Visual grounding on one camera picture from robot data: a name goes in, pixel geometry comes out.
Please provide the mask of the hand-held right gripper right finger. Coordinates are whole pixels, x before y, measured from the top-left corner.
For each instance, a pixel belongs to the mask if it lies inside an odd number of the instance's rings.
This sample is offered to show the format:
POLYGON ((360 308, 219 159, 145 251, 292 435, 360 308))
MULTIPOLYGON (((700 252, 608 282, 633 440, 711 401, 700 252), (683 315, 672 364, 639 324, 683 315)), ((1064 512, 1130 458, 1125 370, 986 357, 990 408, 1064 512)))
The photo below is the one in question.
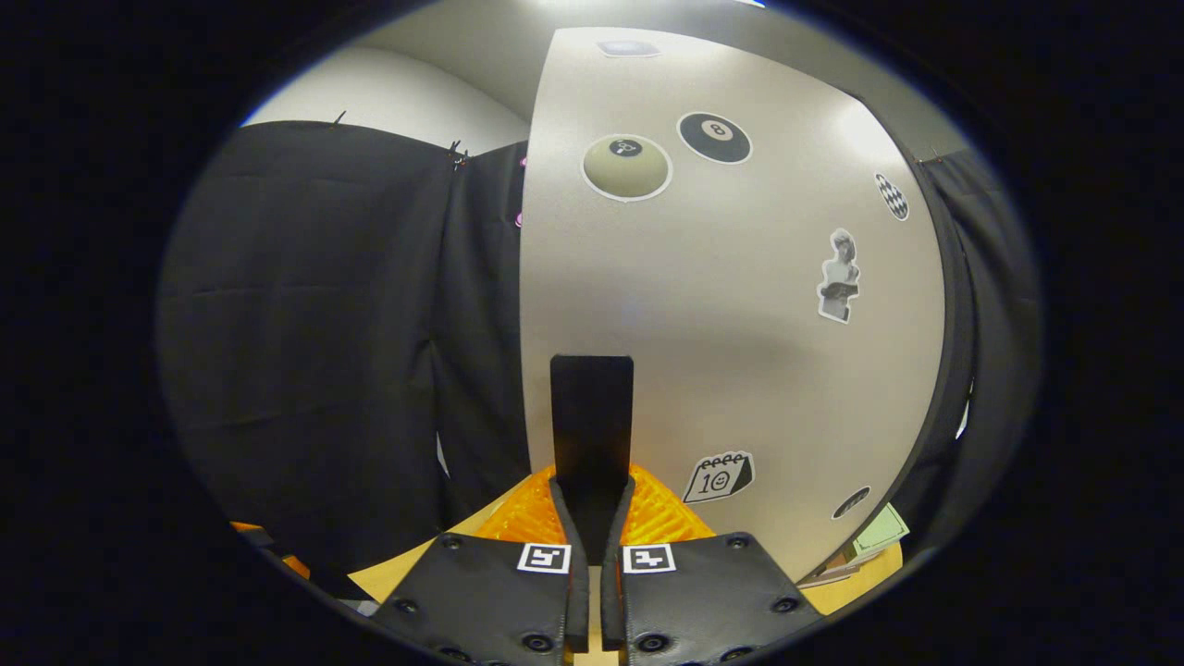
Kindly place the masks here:
POLYGON ((715 534, 635 465, 610 523, 603 646, 622 665, 733 665, 813 634, 824 616, 748 532, 715 534))

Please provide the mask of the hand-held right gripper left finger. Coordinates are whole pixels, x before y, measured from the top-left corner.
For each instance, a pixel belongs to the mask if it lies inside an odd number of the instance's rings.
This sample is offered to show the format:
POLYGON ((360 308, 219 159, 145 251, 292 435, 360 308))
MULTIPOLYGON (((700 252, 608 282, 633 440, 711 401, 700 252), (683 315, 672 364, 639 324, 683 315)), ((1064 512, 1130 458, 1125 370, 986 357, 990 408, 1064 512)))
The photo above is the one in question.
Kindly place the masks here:
POLYGON ((525 479, 471 534, 436 536, 371 619, 449 665, 574 662, 587 556, 555 470, 525 479))

